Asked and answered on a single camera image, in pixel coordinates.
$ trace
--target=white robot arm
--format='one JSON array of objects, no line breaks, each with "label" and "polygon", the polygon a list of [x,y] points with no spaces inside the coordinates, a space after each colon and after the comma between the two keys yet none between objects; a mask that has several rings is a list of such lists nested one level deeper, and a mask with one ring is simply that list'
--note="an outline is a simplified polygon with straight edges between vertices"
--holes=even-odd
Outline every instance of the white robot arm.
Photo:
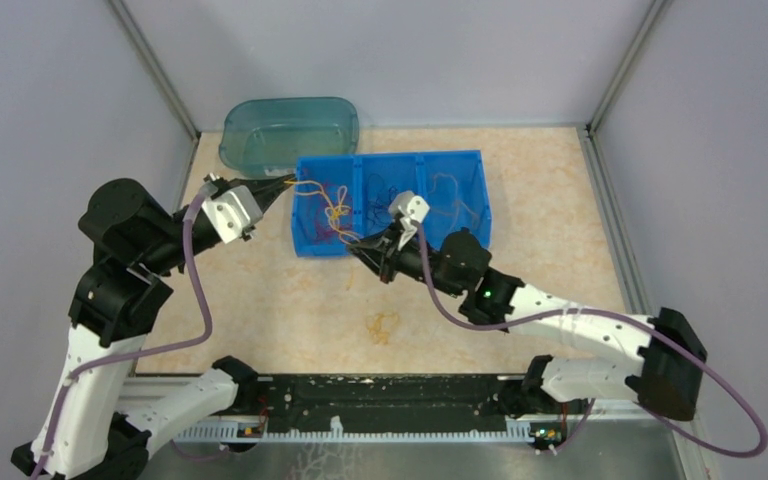
[{"label": "white robot arm", "polygon": [[[248,240],[291,178],[206,178],[209,196],[191,219],[193,254],[220,242]],[[459,312],[473,329],[555,312],[510,332],[550,338],[596,358],[535,358],[522,388],[538,392],[547,404],[626,399],[667,418],[693,417],[699,369],[644,331],[599,314],[604,311],[582,308],[490,268],[490,253],[467,231],[450,234],[440,251],[423,246],[415,235],[421,234],[418,225],[428,211],[424,199],[403,192],[390,207],[391,226],[351,244],[349,252],[384,283],[402,273],[426,282],[432,291],[465,294]],[[94,263],[79,281],[70,307],[69,350],[49,416],[37,438],[13,452],[12,462],[26,474],[39,474],[44,467],[55,479],[132,480],[160,447],[202,418],[257,404],[257,373],[226,357],[152,405],[115,411],[132,364],[124,360],[145,353],[145,338],[172,293],[161,276],[184,265],[183,221],[184,210],[167,214],[134,180],[111,181],[90,199],[79,228],[95,244]],[[423,253],[430,263],[429,281]],[[631,319],[705,360],[704,348],[678,312],[664,309],[658,317]]]}]

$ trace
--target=cable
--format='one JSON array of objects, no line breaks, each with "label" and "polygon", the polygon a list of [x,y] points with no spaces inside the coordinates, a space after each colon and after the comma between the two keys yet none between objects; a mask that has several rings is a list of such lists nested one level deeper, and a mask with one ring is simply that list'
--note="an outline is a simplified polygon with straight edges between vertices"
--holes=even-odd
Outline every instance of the cable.
[{"label": "cable", "polygon": [[351,207],[348,205],[344,205],[343,202],[346,200],[346,196],[349,193],[349,188],[345,185],[340,185],[337,188],[337,205],[335,206],[334,203],[331,201],[331,197],[328,196],[328,193],[325,191],[325,187],[322,186],[321,183],[314,181],[314,180],[300,180],[300,181],[291,181],[287,180],[284,182],[288,185],[295,185],[298,187],[299,185],[315,185],[319,187],[319,190],[314,190],[312,192],[300,192],[298,188],[294,190],[293,193],[300,197],[312,197],[314,195],[321,195],[322,198],[325,199],[325,202],[328,204],[327,207],[325,207],[325,216],[328,218],[328,226],[331,227],[331,230],[334,230],[337,232],[337,238],[345,243],[346,245],[356,242],[360,240],[360,236],[351,231],[351,230],[343,230],[342,225],[340,225],[340,218],[344,217],[346,215],[350,215],[352,213]]},{"label": "cable", "polygon": [[495,325],[473,325],[471,323],[465,322],[452,314],[450,314],[446,308],[443,306],[442,303],[440,303],[440,298],[437,296],[437,291],[434,289],[434,283],[432,281],[431,277],[431,262],[428,259],[428,243],[425,240],[425,229],[422,228],[422,224],[419,222],[414,221],[413,225],[417,227],[417,234],[419,235],[419,248],[420,248],[420,256],[422,259],[422,275],[423,280],[425,282],[425,285],[428,287],[428,293],[431,294],[431,301],[434,303],[434,306],[437,307],[437,310],[440,312],[441,315],[443,315],[444,318],[449,320],[450,322],[454,323],[455,325],[459,327],[466,328],[468,330],[475,330],[475,331],[491,331],[491,330],[502,330],[505,328],[515,327],[517,325],[523,325],[525,323],[530,322],[536,322],[538,320],[543,320],[545,318],[551,318],[556,316],[562,316],[567,315],[570,313],[573,314],[584,314],[584,315],[594,315],[597,317],[603,317],[608,318],[611,320],[618,321],[620,323],[629,325],[631,327],[634,327],[642,332],[645,332],[649,335],[651,335],[653,338],[657,339],[658,341],[662,342],[663,344],[667,345],[671,349],[673,349],[676,353],[687,359],[690,363],[692,363],[696,368],[702,370],[704,373],[706,373],[709,377],[711,377],[714,382],[716,382],[720,387],[723,388],[723,390],[728,393],[731,398],[734,399],[735,402],[743,409],[744,412],[749,416],[749,419],[752,421],[753,424],[755,424],[755,428],[758,429],[758,445],[755,446],[755,448],[752,448],[751,450],[745,450],[745,451],[736,451],[736,450],[728,450],[725,448],[718,447],[716,445],[711,445],[710,443],[690,434],[686,431],[680,429],[676,425],[674,425],[672,422],[668,421],[667,419],[661,417],[660,415],[653,413],[649,410],[646,410],[651,414],[655,419],[681,435],[682,437],[686,438],[687,440],[690,440],[691,442],[699,445],[700,447],[707,448],[708,450],[711,450],[713,452],[719,453],[721,455],[725,455],[728,457],[735,457],[735,458],[750,458],[760,455],[764,452],[764,450],[767,449],[768,445],[768,433],[767,433],[767,427],[764,426],[764,422],[761,421],[761,417],[758,415],[758,413],[755,411],[755,409],[752,408],[751,405],[749,405],[749,402],[746,401],[743,396],[740,395],[740,393],[737,392],[737,390],[728,383],[722,376],[720,376],[719,373],[714,371],[711,367],[709,367],[705,362],[699,360],[696,358],[692,353],[688,352],[684,347],[679,345],[678,343],[674,342],[672,339],[667,337],[666,335],[662,334],[661,332],[647,328],[640,324],[639,322],[632,320],[626,315],[611,312],[608,310],[600,310],[596,308],[569,308],[569,309],[556,309],[556,310],[548,310],[545,312],[536,313],[534,315],[529,315],[526,317],[518,318],[515,320],[511,320],[509,322],[504,323],[497,323]]},{"label": "cable", "polygon": [[183,243],[184,243],[184,264],[187,267],[187,273],[190,276],[190,282],[193,284],[193,292],[196,296],[196,301],[201,310],[202,318],[204,318],[204,333],[196,338],[190,340],[184,340],[181,342],[170,343],[160,347],[149,348],[147,350],[140,350],[138,352],[123,353],[120,355],[111,355],[109,357],[99,358],[89,361],[83,365],[75,367],[74,370],[66,375],[63,385],[57,392],[54,404],[51,407],[51,418],[48,421],[48,430],[45,433],[45,438],[42,444],[42,453],[40,454],[39,462],[31,473],[31,480],[37,480],[45,468],[45,464],[48,461],[49,455],[51,455],[51,446],[54,444],[55,432],[57,425],[60,423],[60,415],[63,413],[63,405],[66,403],[66,395],[69,393],[69,387],[78,382],[79,376],[85,371],[91,368],[98,368],[104,365],[110,365],[112,363],[124,362],[128,360],[137,360],[139,358],[148,357],[151,355],[157,355],[160,353],[167,353],[173,350],[180,350],[182,348],[188,348],[210,338],[213,333],[213,317],[210,315],[210,308],[207,305],[207,299],[204,296],[204,289],[201,286],[201,280],[199,279],[198,270],[196,270],[195,255],[193,254],[193,222],[201,209],[201,205],[204,203],[208,194],[205,187],[196,194],[193,201],[187,207],[187,211],[184,213],[183,221]]},{"label": "cable", "polygon": [[[567,445],[570,444],[573,437],[581,430],[581,427],[584,426],[584,422],[587,421],[588,418],[590,418],[590,414],[593,413],[593,404],[596,403],[596,400],[590,400],[587,402],[587,406],[584,408],[584,415],[581,416],[581,420],[578,421],[578,423],[575,424],[574,427],[572,427],[572,431],[567,436],[567,438],[564,439],[563,443],[558,445],[555,448],[552,448],[552,453],[555,455],[561,453],[564,451],[565,448],[567,448]],[[566,423],[566,412],[564,412],[564,423]]]}]

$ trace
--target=blue plastic bin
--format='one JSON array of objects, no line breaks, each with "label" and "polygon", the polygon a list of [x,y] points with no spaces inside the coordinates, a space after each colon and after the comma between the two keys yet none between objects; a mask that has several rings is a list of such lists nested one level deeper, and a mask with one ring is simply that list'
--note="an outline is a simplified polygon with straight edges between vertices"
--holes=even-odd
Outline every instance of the blue plastic bin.
[{"label": "blue plastic bin", "polygon": [[[345,185],[344,204],[352,211],[342,218],[342,227],[361,238],[387,228],[390,202],[411,190],[431,206],[423,225],[432,247],[439,249],[448,234],[464,227],[484,248],[490,246],[493,217],[477,150],[302,157],[296,176],[322,183],[335,203],[337,189]],[[312,185],[296,188],[302,193],[317,190]],[[295,195],[291,230],[296,255],[347,255],[345,244],[328,228],[325,205],[321,195]]]}]

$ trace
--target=purple cable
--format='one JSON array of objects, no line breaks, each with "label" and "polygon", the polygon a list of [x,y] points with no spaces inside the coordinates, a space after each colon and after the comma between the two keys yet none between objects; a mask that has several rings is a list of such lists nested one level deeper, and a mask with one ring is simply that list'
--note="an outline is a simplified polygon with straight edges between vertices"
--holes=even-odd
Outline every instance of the purple cable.
[{"label": "purple cable", "polygon": [[590,400],[589,402],[587,402],[587,406],[584,408],[584,415],[581,416],[581,420],[579,420],[578,423],[576,423],[575,426],[572,427],[572,431],[570,432],[569,436],[564,439],[563,443],[555,447],[552,453],[557,455],[562,451],[564,451],[565,448],[567,448],[567,445],[569,445],[570,440],[572,440],[573,437],[575,437],[575,434],[578,433],[579,430],[581,430],[581,426],[584,425],[584,422],[586,422],[587,419],[590,418],[590,414],[593,413],[594,403],[596,403],[596,400]]},{"label": "purple cable", "polygon": [[[187,273],[190,276],[190,282],[193,284],[193,291],[198,301],[199,310],[201,310],[202,317],[204,318],[204,333],[196,338],[190,340],[184,340],[181,342],[170,343],[169,345],[163,345],[160,347],[149,348],[148,350],[140,350],[138,352],[123,353],[121,355],[111,355],[109,357],[99,358],[92,360],[83,365],[76,367],[74,370],[66,375],[66,381],[60,387],[55,397],[54,405],[51,407],[51,419],[48,422],[48,431],[45,433],[43,439],[42,451],[50,452],[51,446],[54,444],[54,434],[57,430],[57,425],[60,423],[60,414],[63,412],[63,404],[66,402],[66,394],[69,393],[69,387],[78,381],[78,376],[83,372],[91,369],[101,367],[103,365],[110,365],[111,363],[125,362],[128,360],[136,360],[138,358],[148,357],[150,355],[157,355],[160,353],[167,353],[173,350],[180,350],[182,348],[188,348],[210,338],[213,333],[213,318],[210,315],[210,309],[207,306],[207,299],[204,296],[204,289],[201,286],[201,280],[199,280],[198,270],[196,270],[195,255],[193,254],[193,221],[198,216],[199,209],[202,203],[204,203],[206,195],[199,191],[196,194],[193,201],[187,207],[187,211],[184,213],[183,222],[183,236],[184,236],[184,263],[187,267]],[[43,453],[40,455],[40,460],[34,471],[31,473],[31,480],[37,480],[45,468],[45,463],[48,460],[48,454]]]},{"label": "purple cable", "polygon": [[761,421],[761,417],[758,416],[758,413],[755,411],[755,409],[753,409],[752,406],[749,405],[749,402],[747,402],[746,399],[743,398],[743,396],[741,396],[730,383],[728,383],[722,376],[720,376],[720,374],[714,371],[714,369],[706,365],[705,362],[696,358],[692,353],[688,352],[684,347],[674,342],[666,335],[656,330],[653,330],[651,328],[647,328],[642,324],[640,324],[639,322],[632,320],[626,315],[623,315],[621,313],[611,312],[608,310],[599,310],[596,308],[569,308],[569,309],[557,309],[557,310],[549,310],[546,312],[540,312],[540,313],[529,315],[523,318],[517,318],[516,320],[511,320],[509,322],[497,323],[495,325],[473,325],[471,323],[465,322],[455,317],[454,315],[452,315],[446,310],[446,308],[443,306],[442,303],[440,303],[440,298],[437,296],[437,290],[435,290],[434,283],[431,280],[432,278],[431,262],[428,258],[428,244],[425,241],[425,229],[422,227],[422,224],[419,222],[414,221],[413,225],[417,227],[417,233],[419,234],[419,249],[420,249],[420,255],[422,257],[422,275],[425,281],[425,285],[428,287],[428,293],[431,294],[431,301],[434,302],[434,306],[437,307],[437,310],[440,312],[440,314],[443,315],[443,317],[446,318],[446,320],[454,323],[459,327],[463,327],[468,330],[491,331],[491,330],[501,330],[504,328],[515,327],[517,325],[536,322],[538,320],[543,320],[545,318],[566,315],[569,313],[578,313],[578,314],[594,315],[598,317],[608,318],[611,320],[616,320],[620,323],[624,323],[631,327],[634,327],[640,331],[643,331],[651,335],[653,338],[659,340],[663,344],[667,345],[668,347],[676,351],[679,355],[681,355],[682,357],[687,359],[690,363],[692,363],[696,368],[705,372],[720,387],[722,387],[723,390],[725,390],[731,396],[731,398],[733,398],[734,401],[737,402],[738,405],[740,405],[740,408],[742,408],[743,411],[746,412],[746,414],[749,416],[749,419],[752,421],[752,423],[755,424],[755,428],[758,429],[758,436],[759,436],[758,445],[756,445],[755,448],[751,450],[746,450],[746,451],[727,450],[727,449],[718,447],[716,445],[711,445],[710,443],[690,433],[687,433],[686,431],[682,430],[677,425],[674,425],[672,422],[668,421],[662,416],[656,413],[650,412],[649,410],[646,410],[649,414],[651,414],[653,417],[655,417],[656,420],[663,423],[664,425],[669,427],[671,430],[678,433],[679,435],[686,438],[687,440],[690,440],[691,442],[699,445],[700,447],[707,448],[708,450],[719,453],[721,455],[725,455],[728,457],[735,457],[735,458],[750,458],[750,457],[755,457],[760,455],[761,453],[764,452],[764,450],[767,449],[767,444],[768,444],[767,427],[764,426],[764,422]]},{"label": "purple cable", "polygon": [[228,454],[231,453],[230,450],[226,449],[220,451],[219,453],[214,453],[213,455],[192,455],[181,450],[181,447],[175,443],[175,440],[170,440],[169,443],[172,445],[172,449],[175,450],[175,453],[177,453],[179,457],[186,458],[187,460],[196,463],[207,463],[214,460],[220,460],[227,457]]}]

